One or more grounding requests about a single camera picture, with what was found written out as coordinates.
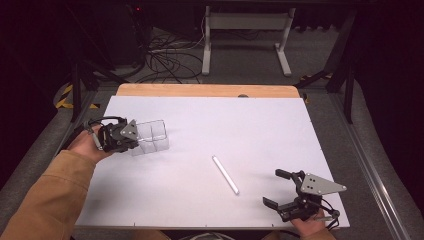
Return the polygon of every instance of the tan sleeve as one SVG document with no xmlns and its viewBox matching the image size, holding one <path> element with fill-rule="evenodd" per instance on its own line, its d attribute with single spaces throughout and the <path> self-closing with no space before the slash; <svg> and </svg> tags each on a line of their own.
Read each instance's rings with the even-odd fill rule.
<svg viewBox="0 0 424 240">
<path fill-rule="evenodd" d="M 301 240 L 336 240 L 333 234 L 331 234 L 327 228 L 322 229 L 307 237 L 301 237 Z"/>
<path fill-rule="evenodd" d="M 69 240 L 87 196 L 95 164 L 62 150 L 30 188 L 1 240 Z"/>
</svg>

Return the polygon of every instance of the robotic arm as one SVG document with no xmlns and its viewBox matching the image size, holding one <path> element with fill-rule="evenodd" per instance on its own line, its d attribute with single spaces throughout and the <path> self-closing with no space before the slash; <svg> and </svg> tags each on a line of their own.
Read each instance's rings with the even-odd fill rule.
<svg viewBox="0 0 424 240">
<path fill-rule="evenodd" d="M 107 119 L 117 120 L 118 123 L 103 125 L 101 122 Z M 96 135 L 92 127 L 98 124 L 102 126 L 98 135 Z M 62 149 L 66 149 L 84 130 L 87 130 L 92 135 L 97 148 L 105 152 L 125 152 L 138 146 L 138 131 L 135 120 L 128 123 L 127 119 L 121 117 L 102 117 L 94 120 L 90 119 L 81 124 L 74 130 Z"/>
<path fill-rule="evenodd" d="M 277 211 L 283 222 L 296 218 L 300 218 L 305 221 L 311 216 L 317 214 L 320 208 L 329 213 L 330 217 L 324 217 L 323 219 L 316 220 L 333 220 L 332 224 L 334 224 L 334 221 L 336 221 L 340 216 L 339 211 L 332 208 L 329 209 L 321 205 L 321 200 L 323 200 L 322 196 L 325 194 L 345 191 L 345 186 L 310 173 L 305 174 L 303 171 L 289 173 L 284 170 L 277 169 L 275 170 L 275 175 L 288 180 L 292 179 L 296 185 L 296 193 L 298 195 L 293 202 L 284 205 L 278 205 L 278 203 L 268 198 L 263 198 L 265 206 Z"/>
</svg>

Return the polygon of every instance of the white stick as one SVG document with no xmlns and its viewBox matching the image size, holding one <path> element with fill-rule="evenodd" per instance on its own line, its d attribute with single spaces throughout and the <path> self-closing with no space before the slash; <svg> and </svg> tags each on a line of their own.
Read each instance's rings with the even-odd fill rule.
<svg viewBox="0 0 424 240">
<path fill-rule="evenodd" d="M 236 195 L 238 195 L 240 193 L 240 191 L 236 187 L 236 184 L 234 184 L 233 180 L 230 178 L 230 175 L 228 175 L 227 171 L 225 171 L 225 169 L 222 166 L 221 162 L 219 162 L 218 158 L 215 155 L 212 156 L 212 160 L 215 162 L 216 166 L 218 166 L 219 170 L 221 171 L 222 175 L 224 175 L 224 177 L 227 180 L 228 184 L 230 184 L 230 186 L 233 189 L 234 193 Z"/>
</svg>

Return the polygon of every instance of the white table surface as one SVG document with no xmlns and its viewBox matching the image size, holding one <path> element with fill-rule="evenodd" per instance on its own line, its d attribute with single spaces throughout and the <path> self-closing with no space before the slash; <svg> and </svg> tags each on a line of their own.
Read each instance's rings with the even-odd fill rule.
<svg viewBox="0 0 424 240">
<path fill-rule="evenodd" d="M 164 120 L 170 148 L 135 157 L 116 153 L 100 162 L 79 227 L 292 228 L 262 203 L 262 197 L 282 205 L 297 196 L 294 182 L 275 170 L 333 181 L 301 98 L 114 96 L 105 116 Z M 340 211 L 340 227 L 349 227 L 339 194 L 324 199 Z"/>
</svg>

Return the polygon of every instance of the clear plastic container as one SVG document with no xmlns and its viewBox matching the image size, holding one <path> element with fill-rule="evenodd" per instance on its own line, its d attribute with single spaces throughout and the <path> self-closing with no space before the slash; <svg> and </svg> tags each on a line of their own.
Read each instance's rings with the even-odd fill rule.
<svg viewBox="0 0 424 240">
<path fill-rule="evenodd" d="M 169 139 L 163 120 L 139 123 L 137 124 L 137 131 L 139 146 L 132 149 L 132 156 L 169 149 Z"/>
</svg>

